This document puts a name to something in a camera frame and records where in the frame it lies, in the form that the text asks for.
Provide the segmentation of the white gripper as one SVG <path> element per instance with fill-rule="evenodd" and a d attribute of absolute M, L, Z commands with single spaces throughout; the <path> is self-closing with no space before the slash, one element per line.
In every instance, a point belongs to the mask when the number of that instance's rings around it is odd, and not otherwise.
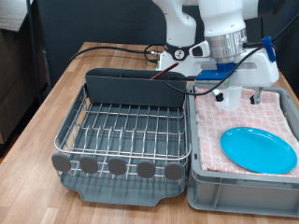
<path fill-rule="evenodd" d="M 270 87 L 278 80 L 278 66 L 275 50 L 265 41 L 260 47 L 245 48 L 243 52 L 215 58 L 207 41 L 192 47 L 191 72 L 194 80 L 218 88 L 239 86 L 253 88 L 250 103 L 261 102 L 263 87 Z M 214 90 L 217 102 L 222 102 L 223 93 Z"/>

